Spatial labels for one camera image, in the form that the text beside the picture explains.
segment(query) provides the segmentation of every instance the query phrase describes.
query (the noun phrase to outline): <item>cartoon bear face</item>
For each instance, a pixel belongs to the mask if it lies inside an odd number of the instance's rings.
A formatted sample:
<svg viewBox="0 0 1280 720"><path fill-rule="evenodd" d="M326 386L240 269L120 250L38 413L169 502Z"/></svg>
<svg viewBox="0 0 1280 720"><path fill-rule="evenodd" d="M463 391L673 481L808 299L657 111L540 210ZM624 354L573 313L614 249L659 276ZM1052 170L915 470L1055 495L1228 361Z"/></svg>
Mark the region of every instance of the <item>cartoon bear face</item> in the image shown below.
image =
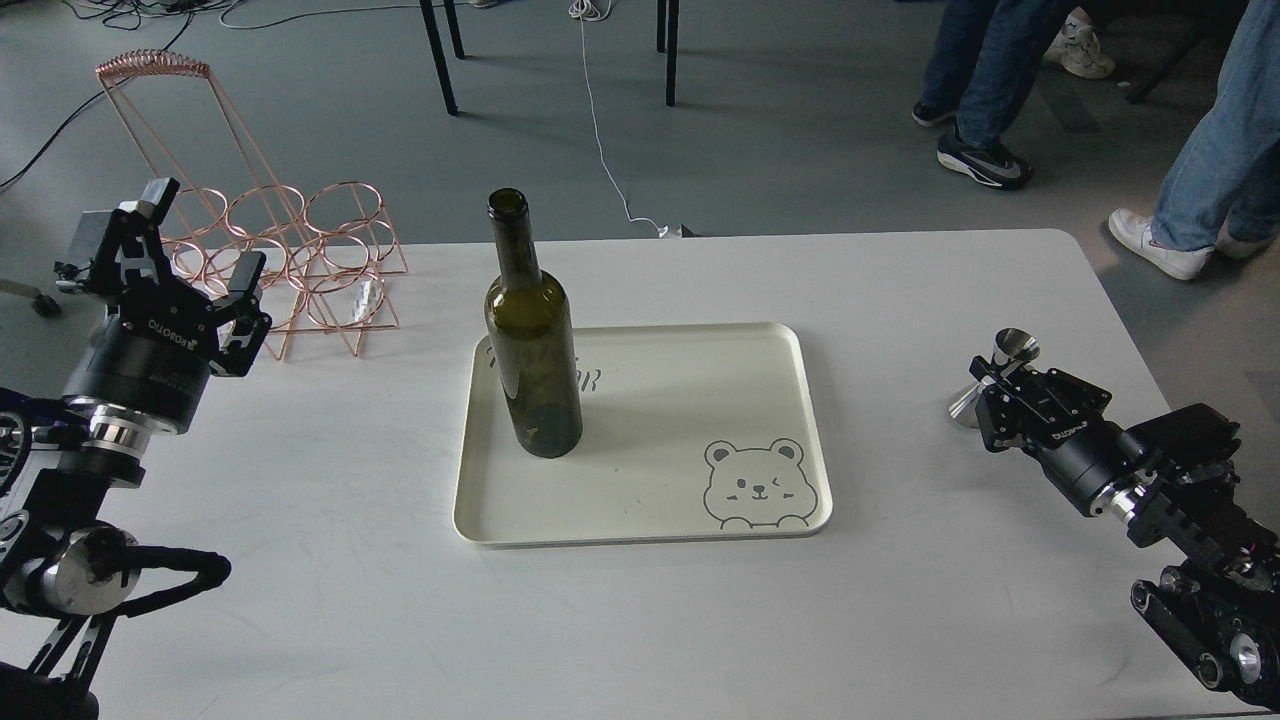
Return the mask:
<svg viewBox="0 0 1280 720"><path fill-rule="evenodd" d="M809 525L818 492L800 468L804 451L794 439L746 450L721 439L708 445L703 456L712 468L703 505L721 528L732 520L751 528L780 527L787 519Z"/></svg>

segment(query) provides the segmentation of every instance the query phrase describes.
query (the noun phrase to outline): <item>metal jigger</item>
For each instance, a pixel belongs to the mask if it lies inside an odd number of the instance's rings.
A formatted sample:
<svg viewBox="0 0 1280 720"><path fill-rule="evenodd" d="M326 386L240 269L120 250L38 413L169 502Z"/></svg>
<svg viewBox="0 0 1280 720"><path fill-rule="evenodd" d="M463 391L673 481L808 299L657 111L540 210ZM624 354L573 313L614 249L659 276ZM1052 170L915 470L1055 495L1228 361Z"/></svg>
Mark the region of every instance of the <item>metal jigger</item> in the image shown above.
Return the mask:
<svg viewBox="0 0 1280 720"><path fill-rule="evenodd" d="M1039 356L1039 343L1025 331L1005 328L996 333L996 346L991 351L991 364L1001 374L1020 368ZM978 428L978 397L987 382L974 382L957 392L947 404L947 414L965 428Z"/></svg>

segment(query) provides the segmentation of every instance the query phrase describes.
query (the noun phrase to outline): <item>green glass bottle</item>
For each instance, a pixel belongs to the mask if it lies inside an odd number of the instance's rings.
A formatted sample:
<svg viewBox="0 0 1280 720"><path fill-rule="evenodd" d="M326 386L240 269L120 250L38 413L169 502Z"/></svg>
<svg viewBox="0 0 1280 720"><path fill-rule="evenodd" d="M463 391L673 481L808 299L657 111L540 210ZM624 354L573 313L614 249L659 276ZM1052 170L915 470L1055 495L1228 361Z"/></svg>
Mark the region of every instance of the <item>green glass bottle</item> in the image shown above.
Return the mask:
<svg viewBox="0 0 1280 720"><path fill-rule="evenodd" d="M485 297L485 324L520 445L559 457L582 437L568 297L538 266L529 202L509 187L489 195L500 274Z"/></svg>

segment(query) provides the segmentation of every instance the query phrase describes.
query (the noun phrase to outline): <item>sneaker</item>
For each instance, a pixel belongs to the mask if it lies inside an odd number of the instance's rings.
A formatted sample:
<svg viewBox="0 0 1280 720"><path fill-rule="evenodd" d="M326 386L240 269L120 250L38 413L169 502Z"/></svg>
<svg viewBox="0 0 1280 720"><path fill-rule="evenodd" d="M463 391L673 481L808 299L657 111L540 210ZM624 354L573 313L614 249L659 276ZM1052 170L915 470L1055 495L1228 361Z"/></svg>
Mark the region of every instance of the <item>sneaker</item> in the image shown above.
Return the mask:
<svg viewBox="0 0 1280 720"><path fill-rule="evenodd" d="M1030 163L1016 158L998 142L987 149L965 145L955 126L938 138L938 163L948 170L969 176L978 184L997 190L1018 190L1034 174Z"/></svg>
<svg viewBox="0 0 1280 720"><path fill-rule="evenodd" d="M1120 241L1120 245L1143 256L1152 265L1164 270L1166 275L1179 281L1194 279L1204 263L1208 263L1208 256L1213 254L1212 247L1172 250L1161 246L1151 234L1151 218L1124 208L1111 213L1111 217L1107 218L1107 228Z"/></svg>
<svg viewBox="0 0 1280 720"><path fill-rule="evenodd" d="M911 108L911 119L915 120L915 124L922 128L936 128L942 123L951 120L954 117L956 117L955 109L941 110L938 108L931 108L924 102L916 102Z"/></svg>
<svg viewBox="0 0 1280 720"><path fill-rule="evenodd" d="M1068 17L1053 44L1044 53L1050 63L1059 63L1066 72L1084 79L1102 79L1116 69L1116 61L1102 54L1102 45L1093 26Z"/></svg>
<svg viewBox="0 0 1280 720"><path fill-rule="evenodd" d="M1222 233L1217 236L1217 242L1213 243L1213 250L1217 250L1231 260L1248 260L1253 254L1270 247L1274 240L1272 237L1257 242L1244 242L1243 240L1235 240L1226 232L1226 228L1222 228Z"/></svg>

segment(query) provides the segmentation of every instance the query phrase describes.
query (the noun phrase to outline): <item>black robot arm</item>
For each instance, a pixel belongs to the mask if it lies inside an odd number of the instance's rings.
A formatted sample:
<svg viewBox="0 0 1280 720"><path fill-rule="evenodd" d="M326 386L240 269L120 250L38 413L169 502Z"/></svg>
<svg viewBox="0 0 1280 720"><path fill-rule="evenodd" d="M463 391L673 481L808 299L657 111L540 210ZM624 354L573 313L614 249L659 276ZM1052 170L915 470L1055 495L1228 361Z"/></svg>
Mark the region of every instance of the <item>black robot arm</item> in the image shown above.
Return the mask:
<svg viewBox="0 0 1280 720"><path fill-rule="evenodd" d="M271 325L259 309L261 252L243 252L212 300L173 274L159 225L177 191L156 179L140 200L81 218L54 269L59 290L106 306L102 324L60 400L0 388L0 609L58 620L27 667L0 662L6 719L96 717L88 688L116 619L230 574L221 555L142 546L97 519L110 488L142 483L150 438L187 432L209 377L244 375ZM191 578L127 600L148 569ZM70 670L54 676L73 647Z"/></svg>
<svg viewBox="0 0 1280 720"><path fill-rule="evenodd" d="M1235 503L1236 423L1192 405L1123 430L1103 418L1110 393L1057 369L1036 370L1034 338L996 336L951 416L991 452L1020 448L1084 516L1114 514L1138 547L1167 538L1185 556L1130 601L1212 691L1280 711L1280 548Z"/></svg>

